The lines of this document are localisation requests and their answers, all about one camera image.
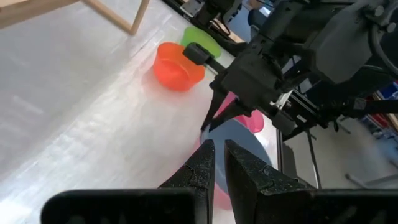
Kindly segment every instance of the cable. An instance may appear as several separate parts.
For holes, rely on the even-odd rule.
[[[376,72],[387,73],[385,69],[378,67],[378,66],[374,66],[374,65],[363,65],[362,68],[367,68],[370,70],[374,70]]]
[[[220,22],[224,25],[225,29],[227,30],[227,34],[231,35],[231,30],[228,28],[228,26],[226,26],[225,21],[224,21],[224,15],[221,16]]]
[[[215,26],[217,26],[217,28],[220,30],[220,32],[222,32],[222,33],[224,33],[224,34],[226,34],[226,36],[229,36],[229,35],[231,35],[231,31],[230,31],[230,29],[223,23],[223,22],[221,22],[225,27],[226,27],[226,30],[227,30],[227,32],[225,32],[224,31],[224,29],[223,28],[221,28],[221,26],[218,24],[218,22],[217,21],[215,21],[214,19],[213,20],[211,20],[212,22],[213,22],[213,24],[215,25]]]
[[[345,5],[350,6],[354,4],[353,2],[338,2],[338,1],[331,1],[331,2],[320,2],[320,4],[332,4],[332,5]]]
[[[212,25],[214,25],[220,32],[216,32],[215,34],[218,34],[223,38],[223,41],[226,42],[227,44],[233,44],[236,45],[237,43],[229,38],[229,35],[221,28],[221,26],[216,22],[214,19],[211,20]]]
[[[394,1],[390,4],[390,6],[386,9],[385,13],[389,13],[394,11],[398,7],[398,1]],[[369,45],[372,51],[372,54],[379,57],[386,69],[390,71],[390,75],[398,80],[398,68],[389,60],[386,53],[384,53],[380,41],[381,38],[379,36],[380,27],[378,24],[372,24],[369,31]]]

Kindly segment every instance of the white table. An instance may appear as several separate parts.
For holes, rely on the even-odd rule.
[[[139,4],[106,2],[125,17]],[[0,223],[38,223],[64,190],[156,188],[189,158],[214,74],[176,93],[151,69],[186,26],[153,0],[134,37],[80,2],[0,30]],[[256,135],[277,167],[268,119]],[[215,208],[214,221],[234,223],[232,211]]]

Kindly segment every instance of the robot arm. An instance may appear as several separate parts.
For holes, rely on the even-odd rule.
[[[218,75],[210,85],[213,100],[202,129],[210,125],[212,130],[235,116],[250,116],[259,109],[277,129],[290,134],[296,123],[302,123],[295,115],[297,109],[292,111],[293,115],[289,108],[283,109],[291,95],[291,103],[308,114],[306,119],[326,127],[327,121],[318,114],[319,108],[294,88],[310,75],[334,84],[345,82],[365,66],[372,54],[381,55],[392,75],[398,77],[396,68],[383,57],[379,43],[380,31],[395,29],[389,19],[397,5],[397,1],[383,0],[277,2],[259,34],[232,64],[225,69],[219,65],[214,68]],[[208,53],[195,44],[187,47],[184,54],[197,64],[212,61],[208,57],[200,60]],[[300,60],[283,72],[282,68],[293,57]],[[214,118],[229,91],[238,100]]]

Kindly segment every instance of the wooden chair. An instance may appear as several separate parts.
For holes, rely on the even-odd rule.
[[[141,0],[134,22],[130,24],[99,0],[82,1],[131,35],[137,33],[149,4],[149,0]],[[76,2],[78,0],[0,0],[0,29]]]

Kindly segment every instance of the floor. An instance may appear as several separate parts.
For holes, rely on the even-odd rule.
[[[357,120],[348,119],[343,124],[352,132],[335,132],[333,128],[315,127],[311,133],[315,157],[318,163],[323,188],[357,188],[345,178],[346,173],[361,180],[372,180],[397,174],[398,170],[389,160],[398,161],[396,142],[377,141]],[[298,176],[315,185],[315,176],[307,135],[302,133],[286,142],[293,148]],[[382,188],[396,188],[397,182],[391,182]]]

